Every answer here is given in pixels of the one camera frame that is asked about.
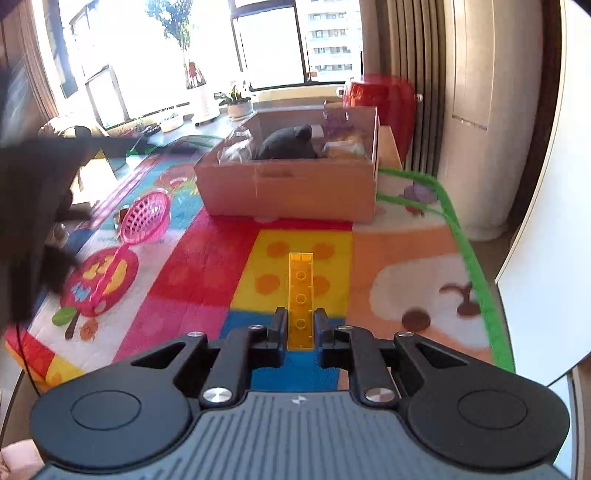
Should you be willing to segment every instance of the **white flower pot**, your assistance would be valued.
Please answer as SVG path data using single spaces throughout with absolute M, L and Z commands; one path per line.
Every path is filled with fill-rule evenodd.
M 217 106 L 217 100 L 213 97 L 209 85 L 201 85 L 200 87 L 190 88 L 187 90 L 189 96 L 189 103 L 193 111 L 193 123 L 200 124 L 216 118 L 220 114 L 220 109 Z
M 228 105 L 228 115 L 231 118 L 242 118 L 252 113 L 252 102 L 249 100 L 244 103 Z

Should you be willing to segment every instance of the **black stuffed toy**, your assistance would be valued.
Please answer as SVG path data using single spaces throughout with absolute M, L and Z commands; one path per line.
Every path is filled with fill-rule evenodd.
M 256 160 L 318 158 L 311 139 L 310 125 L 282 128 L 265 139 L 256 154 Z

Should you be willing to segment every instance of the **colorful play mat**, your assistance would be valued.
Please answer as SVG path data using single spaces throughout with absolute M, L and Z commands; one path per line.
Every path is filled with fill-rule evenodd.
M 7 348 L 27 361 L 41 388 L 193 330 L 209 339 L 236 327 L 269 325 L 287 306 L 290 252 L 314 254 L 314 307 L 333 325 L 362 326 L 379 338 L 412 330 L 513 370 L 487 283 L 443 189 L 430 177 L 381 171 L 375 220 L 349 222 L 213 218 L 203 207 L 193 161 L 152 154 L 70 236 L 82 266 L 61 298 L 40 301 L 28 331 Z M 119 242 L 112 214 L 154 188 L 173 198 L 166 235 L 131 247 L 101 303 L 89 298 Z M 254 372 L 260 390 L 345 388 L 346 375 L 321 369 L 314 352 L 287 352 L 281 369 Z

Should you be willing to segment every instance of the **pink toy strainer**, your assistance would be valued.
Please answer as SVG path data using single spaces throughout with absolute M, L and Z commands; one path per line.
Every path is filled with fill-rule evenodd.
M 121 255 L 131 245 L 158 241 L 166 233 L 169 224 L 170 197 L 166 192 L 156 190 L 134 202 L 119 227 L 119 236 L 123 244 L 115 252 L 113 261 L 90 296 L 90 305 L 93 309 L 100 303 L 103 292 L 119 264 Z

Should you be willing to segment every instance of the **green border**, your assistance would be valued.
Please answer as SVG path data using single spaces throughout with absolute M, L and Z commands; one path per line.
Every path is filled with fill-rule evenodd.
M 492 298 L 491 291 L 488 287 L 488 283 L 484 278 L 478 259 L 470 245 L 470 242 L 464 236 L 460 227 L 459 221 L 457 220 L 456 212 L 453 209 L 452 203 L 447 196 L 447 192 L 441 186 L 441 184 L 431 175 L 423 173 L 393 170 L 391 168 L 380 168 L 379 173 L 385 173 L 394 177 L 400 177 L 409 180 L 417 180 L 428 187 L 431 187 L 441 203 L 443 211 L 435 210 L 425 204 L 415 202 L 403 197 L 392 197 L 383 193 L 377 192 L 376 199 L 383 200 L 389 203 L 396 203 L 398 205 L 404 205 L 414 207 L 416 209 L 424 210 L 426 212 L 435 213 L 441 215 L 447 222 L 447 226 L 452 231 L 454 239 L 456 240 L 457 246 L 464 258 L 468 273 L 472 279 L 472 286 L 476 290 L 478 295 L 478 303 L 480 305 L 480 312 L 486 326 L 486 332 L 488 334 L 489 341 L 492 348 L 492 356 L 496 366 L 501 367 L 509 372 L 515 372 L 515 364 L 513 361 L 513 354 L 511 353 L 511 347 L 509 341 L 505 335 L 505 331 L 501 325 L 501 321 L 498 316 L 496 304 Z

